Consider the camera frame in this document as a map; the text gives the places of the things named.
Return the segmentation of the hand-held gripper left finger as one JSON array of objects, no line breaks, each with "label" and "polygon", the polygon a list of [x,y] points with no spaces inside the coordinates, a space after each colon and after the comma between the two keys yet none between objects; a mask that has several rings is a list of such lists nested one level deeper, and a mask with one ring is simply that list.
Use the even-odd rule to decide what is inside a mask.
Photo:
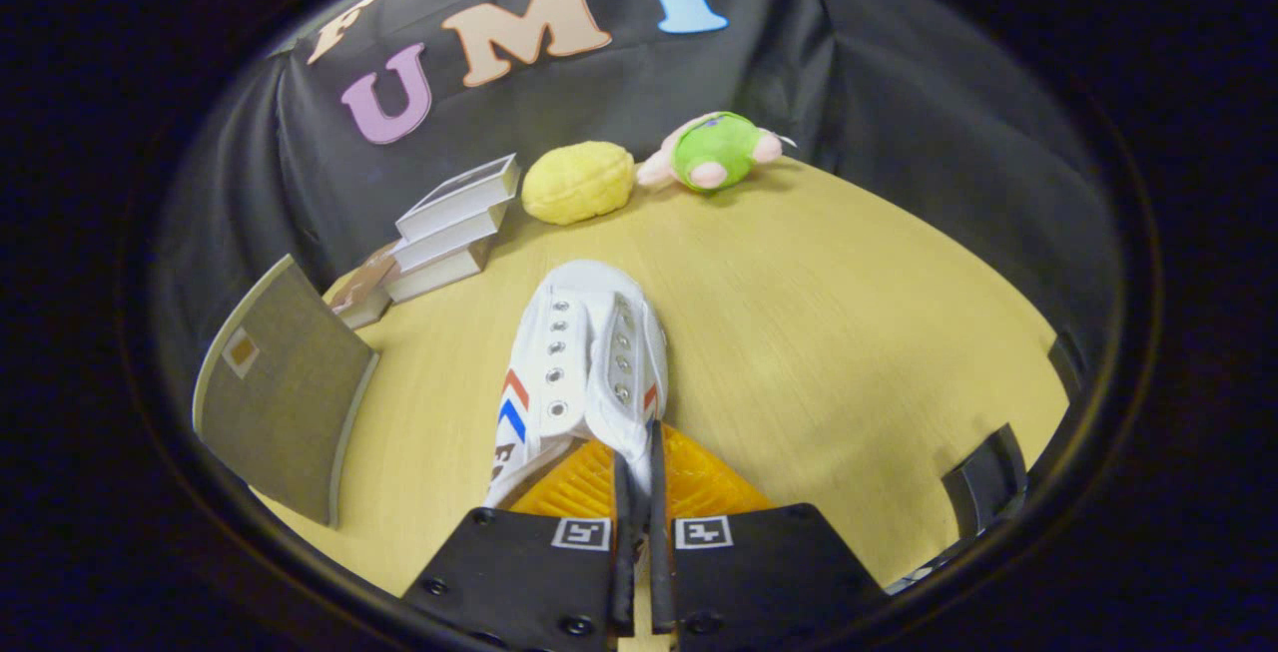
[{"label": "hand-held gripper left finger", "polygon": [[510,509],[466,511],[403,601],[506,651],[615,651],[635,632],[634,502],[626,462],[583,444]]}]

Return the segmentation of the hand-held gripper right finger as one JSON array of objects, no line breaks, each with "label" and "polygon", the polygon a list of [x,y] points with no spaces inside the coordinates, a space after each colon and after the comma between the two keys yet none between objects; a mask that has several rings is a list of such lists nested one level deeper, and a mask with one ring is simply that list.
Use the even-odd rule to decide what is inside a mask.
[{"label": "hand-held gripper right finger", "polygon": [[653,430],[651,621],[676,651],[791,651],[886,603],[812,502],[777,506],[702,444]]}]

